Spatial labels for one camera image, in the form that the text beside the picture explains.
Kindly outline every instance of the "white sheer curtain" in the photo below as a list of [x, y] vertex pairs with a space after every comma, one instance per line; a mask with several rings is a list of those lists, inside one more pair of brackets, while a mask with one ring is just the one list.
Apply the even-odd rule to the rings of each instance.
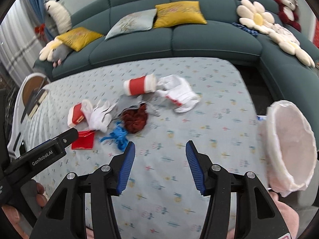
[[21, 86], [33, 72], [43, 45], [34, 33], [34, 16], [26, 0], [16, 0], [0, 25], [0, 60], [12, 79]]

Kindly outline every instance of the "ribbed blue pad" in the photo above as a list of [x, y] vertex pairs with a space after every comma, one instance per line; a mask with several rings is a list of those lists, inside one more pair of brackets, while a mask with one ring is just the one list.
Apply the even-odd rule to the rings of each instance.
[[200, 191], [200, 193], [203, 195], [204, 192], [206, 191], [205, 184], [204, 184], [204, 180], [205, 180], [204, 173], [202, 169], [200, 168], [198, 160], [189, 142], [187, 142], [186, 144], [186, 157], [187, 157], [189, 168], [193, 175], [196, 189]]
[[119, 179], [118, 179], [117, 188], [116, 188], [116, 191], [118, 194], [122, 194], [122, 192], [126, 188], [127, 181], [129, 180], [129, 177], [130, 177], [134, 158], [135, 158], [135, 144], [132, 143], [132, 146], [130, 147], [123, 161], [122, 168], [119, 171]]

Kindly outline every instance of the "dark floor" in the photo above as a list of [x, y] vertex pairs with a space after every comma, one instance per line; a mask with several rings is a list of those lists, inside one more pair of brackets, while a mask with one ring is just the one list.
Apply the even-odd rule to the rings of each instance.
[[274, 99], [272, 98], [263, 78], [255, 67], [235, 66], [240, 72], [251, 99], [254, 103], [257, 115], [266, 115]]

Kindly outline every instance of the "table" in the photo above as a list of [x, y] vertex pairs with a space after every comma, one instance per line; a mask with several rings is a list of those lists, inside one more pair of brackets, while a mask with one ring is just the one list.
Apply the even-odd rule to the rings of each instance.
[[[249, 93], [236, 68], [217, 58], [167, 58], [105, 66], [55, 81], [34, 117], [25, 119], [22, 136], [31, 149], [68, 129], [70, 107], [90, 99], [116, 102], [124, 80], [154, 73], [157, 78], [178, 74], [187, 79], [200, 103], [177, 114], [169, 101], [153, 99], [160, 116], [150, 116], [141, 133], [128, 137], [136, 145], [136, 157], [126, 190], [114, 197], [114, 210], [123, 239], [199, 237], [208, 197], [196, 190], [185, 144], [193, 140], [200, 153], [229, 172], [253, 171], [266, 185], [266, 165], [257, 131], [257, 118]], [[76, 126], [81, 131], [87, 123]], [[42, 171], [36, 180], [52, 195], [69, 172], [91, 173], [121, 152], [112, 141], [99, 142], [93, 150], [71, 150]], [[232, 195], [230, 228], [235, 221]], [[92, 227], [90, 197], [86, 197], [86, 221]]]

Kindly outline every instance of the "blue curtain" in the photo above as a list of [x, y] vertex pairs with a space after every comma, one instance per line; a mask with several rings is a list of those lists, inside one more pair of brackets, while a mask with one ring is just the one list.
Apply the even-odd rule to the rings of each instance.
[[[44, 0], [29, 0], [31, 6], [40, 21], [41, 24], [45, 23], [45, 9], [44, 9]], [[50, 33], [47, 27], [44, 28], [45, 36], [47, 37], [48, 41], [54, 39], [54, 36]]]

